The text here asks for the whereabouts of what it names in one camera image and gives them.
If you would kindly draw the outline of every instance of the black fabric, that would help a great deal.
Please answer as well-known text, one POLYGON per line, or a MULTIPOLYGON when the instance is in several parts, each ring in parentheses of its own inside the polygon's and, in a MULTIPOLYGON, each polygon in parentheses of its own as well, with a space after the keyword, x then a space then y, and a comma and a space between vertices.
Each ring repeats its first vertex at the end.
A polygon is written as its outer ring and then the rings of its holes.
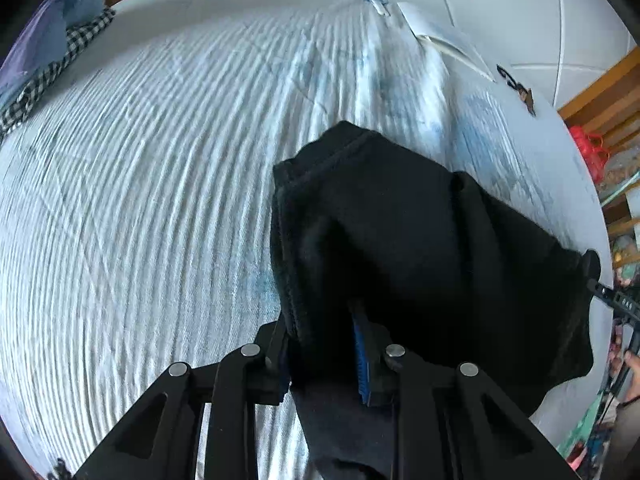
POLYGON ((343 122, 274 181, 292 392, 325 480, 390 471, 390 417, 359 405, 350 301, 428 362, 475 362, 527 415, 590 370, 597 255, 563 249, 468 174, 343 122))

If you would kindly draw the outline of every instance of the textured bedspread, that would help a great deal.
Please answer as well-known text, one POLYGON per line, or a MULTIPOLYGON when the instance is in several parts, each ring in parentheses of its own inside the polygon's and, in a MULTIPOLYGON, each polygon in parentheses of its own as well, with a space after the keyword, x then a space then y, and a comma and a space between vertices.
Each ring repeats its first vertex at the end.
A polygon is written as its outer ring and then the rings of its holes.
MULTIPOLYGON (((115 8, 0 147, 0 417, 41 474, 59 456, 78 468, 171 362, 218 361, 276 318, 271 168, 339 120, 468 171, 609 268, 596 194, 558 115, 540 101, 534 119, 502 81, 420 46, 397 7, 115 8)), ((593 304, 594 369, 532 418, 554 444, 594 398, 609 328, 593 304)), ((257 436, 260 478, 306 478, 289 397, 258 410, 257 436)))

